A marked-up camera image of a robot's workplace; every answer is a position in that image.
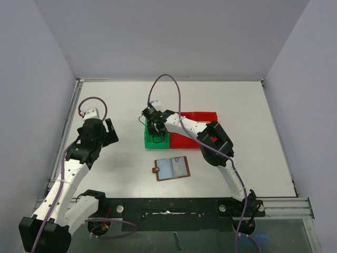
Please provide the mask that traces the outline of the brown leather card holder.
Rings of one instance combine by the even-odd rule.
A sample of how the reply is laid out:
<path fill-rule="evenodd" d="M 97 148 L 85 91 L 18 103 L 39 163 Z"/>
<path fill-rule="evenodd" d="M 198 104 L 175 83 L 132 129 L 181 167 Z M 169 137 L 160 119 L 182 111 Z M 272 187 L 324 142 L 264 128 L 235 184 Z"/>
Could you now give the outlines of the brown leather card holder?
<path fill-rule="evenodd" d="M 152 168 L 152 173 L 156 175 L 157 181 L 165 181 L 165 180 L 173 180 L 179 178 L 190 177 L 190 168 L 187 160 L 187 156 L 184 157 L 186 167 L 187 167 L 187 175 L 183 177 L 175 177 L 173 175 L 173 168 L 172 168 L 172 159 L 173 158 L 166 158 L 166 159 L 158 159 L 154 161 L 154 167 Z"/>

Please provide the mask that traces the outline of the red plastic bin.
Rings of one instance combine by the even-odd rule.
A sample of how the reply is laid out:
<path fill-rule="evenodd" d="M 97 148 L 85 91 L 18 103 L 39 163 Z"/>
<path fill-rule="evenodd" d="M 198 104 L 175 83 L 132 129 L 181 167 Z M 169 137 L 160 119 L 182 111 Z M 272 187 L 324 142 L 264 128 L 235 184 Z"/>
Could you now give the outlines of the red plastic bin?
<path fill-rule="evenodd" d="M 182 112 L 181 116 L 196 121 L 199 112 Z M 170 149 L 198 149 L 199 144 L 194 140 L 178 133 L 170 133 Z"/>
<path fill-rule="evenodd" d="M 193 112 L 192 120 L 211 123 L 212 121 L 218 121 L 218 116 L 216 112 Z"/>

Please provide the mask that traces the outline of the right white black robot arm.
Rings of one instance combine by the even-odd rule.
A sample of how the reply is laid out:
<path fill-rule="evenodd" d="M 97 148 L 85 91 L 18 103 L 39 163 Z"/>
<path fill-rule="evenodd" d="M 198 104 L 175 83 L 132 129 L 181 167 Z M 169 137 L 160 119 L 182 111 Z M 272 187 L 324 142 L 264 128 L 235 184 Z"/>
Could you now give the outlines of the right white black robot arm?
<path fill-rule="evenodd" d="M 146 118 L 150 133 L 176 133 L 188 137 L 200 146 L 205 161 L 217 167 L 235 199 L 235 211 L 245 216 L 253 210 L 254 192 L 240 176 L 234 162 L 234 144 L 217 121 L 203 123 L 191 120 L 170 110 L 164 112 L 148 105 L 142 116 Z"/>

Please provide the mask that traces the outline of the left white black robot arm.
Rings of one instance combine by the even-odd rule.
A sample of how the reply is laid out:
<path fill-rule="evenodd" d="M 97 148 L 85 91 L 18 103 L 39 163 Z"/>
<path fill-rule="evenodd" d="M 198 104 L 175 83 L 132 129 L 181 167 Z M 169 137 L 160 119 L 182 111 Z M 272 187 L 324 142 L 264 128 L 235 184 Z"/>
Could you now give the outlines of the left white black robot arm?
<path fill-rule="evenodd" d="M 75 206 L 69 205 L 101 150 L 118 142 L 118 136 L 111 119 L 87 119 L 77 131 L 78 137 L 64 151 L 61 172 L 44 201 L 19 223 L 27 252 L 67 252 L 72 234 L 87 218 L 108 214 L 106 195 L 96 190 L 86 190 Z"/>

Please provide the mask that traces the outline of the white diamond VIP card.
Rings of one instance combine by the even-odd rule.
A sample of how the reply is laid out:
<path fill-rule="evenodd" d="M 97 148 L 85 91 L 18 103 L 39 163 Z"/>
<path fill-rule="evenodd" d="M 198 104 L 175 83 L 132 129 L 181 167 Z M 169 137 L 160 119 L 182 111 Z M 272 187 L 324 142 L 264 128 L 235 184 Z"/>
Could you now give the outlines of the white diamond VIP card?
<path fill-rule="evenodd" d="M 184 157 L 172 159 L 173 175 L 175 177 L 183 177 L 187 175 L 187 167 Z"/>

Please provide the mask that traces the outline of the green plastic bin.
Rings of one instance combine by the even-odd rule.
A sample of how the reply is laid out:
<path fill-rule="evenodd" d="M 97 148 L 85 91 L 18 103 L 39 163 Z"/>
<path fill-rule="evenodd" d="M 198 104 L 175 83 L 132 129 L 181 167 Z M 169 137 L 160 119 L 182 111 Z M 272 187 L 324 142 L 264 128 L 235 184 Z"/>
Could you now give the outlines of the green plastic bin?
<path fill-rule="evenodd" d="M 167 132 L 156 132 L 150 134 L 147 121 L 145 121 L 144 128 L 144 146 L 146 149 L 169 149 L 170 148 L 170 134 Z"/>

